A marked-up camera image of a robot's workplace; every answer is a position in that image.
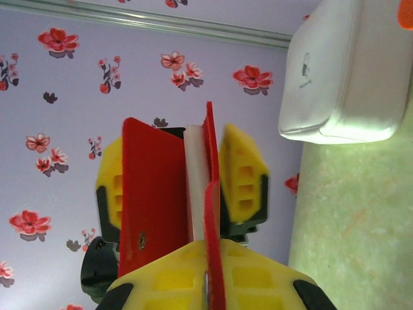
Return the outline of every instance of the red plastic panel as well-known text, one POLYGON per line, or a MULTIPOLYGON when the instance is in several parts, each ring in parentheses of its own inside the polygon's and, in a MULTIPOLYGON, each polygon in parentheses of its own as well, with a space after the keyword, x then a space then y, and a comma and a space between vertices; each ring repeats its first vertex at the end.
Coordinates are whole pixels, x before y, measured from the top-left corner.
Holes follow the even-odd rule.
POLYGON ((206 118, 203 123, 204 139, 211 182, 205 191, 204 210, 204 234, 206 241, 206 253, 208 257, 208 273, 210 285, 210 304, 213 310, 225 310, 224 275, 222 270, 221 251, 219 247, 219 215, 220 215, 220 193, 219 193, 219 164, 218 148, 215 134, 214 113, 212 103, 207 104, 206 118))
POLYGON ((183 140, 134 118, 123 123, 122 139, 119 276, 188 243, 183 140))

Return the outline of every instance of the yellow plastic part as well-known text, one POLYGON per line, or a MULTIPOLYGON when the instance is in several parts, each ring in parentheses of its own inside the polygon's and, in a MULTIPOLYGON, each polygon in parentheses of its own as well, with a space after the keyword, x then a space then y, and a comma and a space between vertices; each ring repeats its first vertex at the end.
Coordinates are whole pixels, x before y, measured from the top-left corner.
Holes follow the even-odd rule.
POLYGON ((230 221, 248 221, 261 208, 261 176, 268 167, 254 140, 227 124, 219 150, 219 176, 230 221))
POLYGON ((111 143, 102 153, 96 189, 106 187, 109 222, 121 228, 122 218, 122 138, 111 143))
MULTIPOLYGON (((313 279, 239 245, 221 240, 228 310, 306 310, 294 280, 313 279)), ((205 241, 192 242, 117 279, 134 285, 123 310, 205 310, 205 241)))

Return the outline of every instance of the dark leaf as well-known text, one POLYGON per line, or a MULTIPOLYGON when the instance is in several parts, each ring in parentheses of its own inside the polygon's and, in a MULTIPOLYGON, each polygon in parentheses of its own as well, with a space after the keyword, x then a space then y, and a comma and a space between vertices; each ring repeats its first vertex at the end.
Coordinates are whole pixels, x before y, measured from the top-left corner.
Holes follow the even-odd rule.
POLYGON ((189 83, 193 84, 194 87, 199 87, 204 83, 203 79, 194 79, 192 77, 189 78, 189 83))
POLYGON ((45 235, 46 234, 37 234, 37 236, 39 237, 39 240, 42 241, 42 242, 45 242, 45 240, 46 240, 45 235))
POLYGON ((50 177, 50 175, 52 174, 52 171, 55 171, 54 167, 50 167, 49 169, 47 169, 46 171, 43 172, 43 174, 45 174, 48 178, 50 177))
POLYGON ((105 74, 103 74, 103 79, 108 79, 109 75, 110 75, 110 69, 107 72, 105 72, 105 74))
POLYGON ((67 51, 66 51, 67 57, 69 57, 69 59, 73 59, 73 53, 74 53, 74 52, 75 52, 74 50, 67 50, 67 51))
POLYGON ((9 288, 10 286, 14 284, 14 279, 6 279, 6 278, 1 277, 0 284, 6 288, 9 288))
POLYGON ((257 89, 244 88, 244 92, 246 92, 247 94, 250 94, 250 95, 258 95, 259 92, 260 92, 260 89, 259 88, 257 88, 257 89))
POLYGON ((49 55, 51 55, 52 57, 55 57, 55 58, 64 58, 66 56, 66 52, 57 53, 57 52, 49 51, 49 55))
POLYGON ((268 95, 268 87, 260 87, 259 89, 263 93, 264 96, 268 95))
POLYGON ((67 170, 69 170, 69 166, 68 165, 62 165, 60 163, 55 163, 54 167, 57 171, 59 171, 60 173, 65 173, 67 170))
POLYGON ((22 238, 24 241, 34 241, 37 239, 37 234, 33 234, 31 236, 27 234, 20 234, 20 238, 22 238))
POLYGON ((73 252, 77 252, 77 250, 81 248, 81 245, 79 244, 77 240, 73 242, 70 239, 66 241, 66 246, 73 252))

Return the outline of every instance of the wall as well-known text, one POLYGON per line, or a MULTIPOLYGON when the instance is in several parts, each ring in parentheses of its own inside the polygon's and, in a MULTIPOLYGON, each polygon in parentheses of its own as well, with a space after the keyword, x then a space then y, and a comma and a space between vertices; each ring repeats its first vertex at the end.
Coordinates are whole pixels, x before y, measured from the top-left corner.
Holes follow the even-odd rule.
POLYGON ((270 219, 250 247, 287 263, 295 196, 284 182, 299 170, 302 145, 277 133, 286 50, 5 10, 0 29, 1 309, 95 308, 79 272, 99 235, 99 147, 119 137, 130 116, 149 124, 165 118, 170 127, 200 124, 207 101, 214 103, 218 141, 224 124, 233 123, 256 140, 268 163, 270 219), (185 90, 171 82, 173 51, 185 57, 177 59, 185 60, 178 73, 186 63, 202 70, 199 77, 194 70, 185 90), (119 68, 105 84, 109 65, 119 68), (234 79, 247 65, 261 70, 261 88, 234 79))
POLYGON ((81 0, 80 2, 294 34, 305 17, 311 14, 321 0, 81 0))

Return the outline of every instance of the pink flower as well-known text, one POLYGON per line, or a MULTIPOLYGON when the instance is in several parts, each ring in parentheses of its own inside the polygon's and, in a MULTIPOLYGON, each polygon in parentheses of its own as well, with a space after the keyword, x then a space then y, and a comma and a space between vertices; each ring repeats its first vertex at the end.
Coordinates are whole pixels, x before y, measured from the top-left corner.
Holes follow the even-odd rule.
POLYGON ((21 214, 11 217, 8 222, 17 233, 28 236, 37 233, 44 234, 51 229, 51 226, 48 225, 50 222, 49 216, 40 218, 37 212, 29 210, 23 210, 21 214))
POLYGON ((297 173, 296 176, 292 176, 284 183, 286 188, 288 188, 293 195, 297 195, 298 193, 298 181, 299 181, 299 173, 297 173))
POLYGON ((6 262, 0 263, 0 278, 10 279, 13 275, 13 269, 6 267, 6 265, 6 262))
POLYGON ((65 309, 60 309, 60 310, 83 310, 83 307, 80 305, 67 305, 65 309))
POLYGON ((51 159, 54 163, 65 163, 67 160, 67 156, 61 153, 61 149, 52 149, 50 151, 52 153, 51 159))
POLYGON ((52 52, 73 51, 79 46, 77 42, 79 36, 76 34, 68 36, 63 29, 51 28, 49 32, 43 32, 37 39, 43 44, 45 49, 52 52))
POLYGON ((161 64, 167 69, 171 68, 173 71, 178 71, 184 61, 185 56, 180 55, 178 52, 173 52, 172 55, 161 55, 161 64))
POLYGON ((47 146, 50 143, 50 137, 46 137, 44 134, 39 133, 37 137, 26 137, 26 147, 29 150, 36 150, 39 154, 47 150, 47 146))
POLYGON ((40 172, 47 171, 50 168, 50 158, 38 158, 36 162, 36 168, 40 170, 40 172))
POLYGON ((98 65, 99 67, 102 67, 102 66, 104 66, 104 65, 106 64, 107 61, 108 61, 107 58, 103 58, 103 59, 101 59, 101 60, 99 60, 99 61, 97 62, 97 65, 98 65))
POLYGON ((173 84, 176 86, 181 86, 183 83, 185 83, 185 73, 173 73, 172 74, 172 79, 170 79, 173 84))
POLYGON ((106 84, 101 84, 101 86, 99 86, 99 89, 101 90, 102 94, 108 94, 109 93, 109 86, 106 84))
POLYGON ((194 79, 199 79, 202 76, 202 71, 195 67, 195 63, 186 64, 186 76, 194 79))
POLYGON ((244 69, 240 69, 233 75, 234 79, 245 88, 257 89, 259 87, 269 87, 273 81, 271 72, 262 72, 258 67, 245 66, 244 69))

